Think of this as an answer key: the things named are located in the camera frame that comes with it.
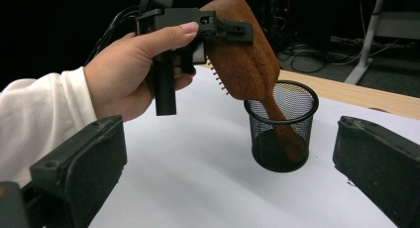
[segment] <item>white sleeve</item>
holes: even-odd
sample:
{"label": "white sleeve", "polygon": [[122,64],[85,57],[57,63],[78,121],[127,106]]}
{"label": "white sleeve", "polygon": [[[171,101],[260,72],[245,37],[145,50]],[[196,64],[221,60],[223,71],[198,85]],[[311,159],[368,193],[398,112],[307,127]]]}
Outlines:
{"label": "white sleeve", "polygon": [[95,120],[83,67],[12,82],[0,94],[0,181],[25,185],[29,166]]}

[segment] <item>brush head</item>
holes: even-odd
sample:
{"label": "brush head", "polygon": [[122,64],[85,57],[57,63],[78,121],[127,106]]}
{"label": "brush head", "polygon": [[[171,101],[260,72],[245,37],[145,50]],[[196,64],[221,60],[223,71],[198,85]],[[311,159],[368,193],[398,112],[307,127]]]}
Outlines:
{"label": "brush head", "polygon": [[207,41],[206,53],[228,92],[239,100],[264,100],[280,73],[280,65],[253,11],[245,0],[214,0],[200,10],[215,11],[222,20],[253,25],[254,43]]}

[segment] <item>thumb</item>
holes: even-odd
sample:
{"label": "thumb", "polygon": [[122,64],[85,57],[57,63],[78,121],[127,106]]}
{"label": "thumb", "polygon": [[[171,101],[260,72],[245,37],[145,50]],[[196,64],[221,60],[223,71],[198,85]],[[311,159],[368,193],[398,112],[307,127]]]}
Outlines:
{"label": "thumb", "polygon": [[152,58],[160,53],[187,46],[197,36],[197,32],[198,24],[190,22],[135,37],[133,43],[146,54],[145,57]]}

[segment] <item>white tabletop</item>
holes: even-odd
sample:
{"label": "white tabletop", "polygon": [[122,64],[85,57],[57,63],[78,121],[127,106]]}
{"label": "white tabletop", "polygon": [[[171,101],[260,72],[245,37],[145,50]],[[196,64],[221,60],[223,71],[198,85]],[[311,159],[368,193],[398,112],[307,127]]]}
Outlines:
{"label": "white tabletop", "polygon": [[152,105],[125,124],[128,164],[90,227],[395,227],[335,169],[337,122],[370,120],[420,144],[420,121],[320,98],[306,165],[267,171],[252,156],[243,101],[196,68],[177,115]]}

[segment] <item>human hand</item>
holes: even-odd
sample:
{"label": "human hand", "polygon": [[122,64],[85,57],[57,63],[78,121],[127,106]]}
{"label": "human hand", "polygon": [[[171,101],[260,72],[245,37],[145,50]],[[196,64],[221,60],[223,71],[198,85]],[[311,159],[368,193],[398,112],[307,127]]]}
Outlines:
{"label": "human hand", "polygon": [[[87,86],[98,119],[122,115],[129,121],[142,115],[154,99],[145,80],[160,53],[187,46],[197,35],[198,24],[188,23],[115,41],[85,68]],[[175,90],[189,85],[193,75],[175,69]]]}

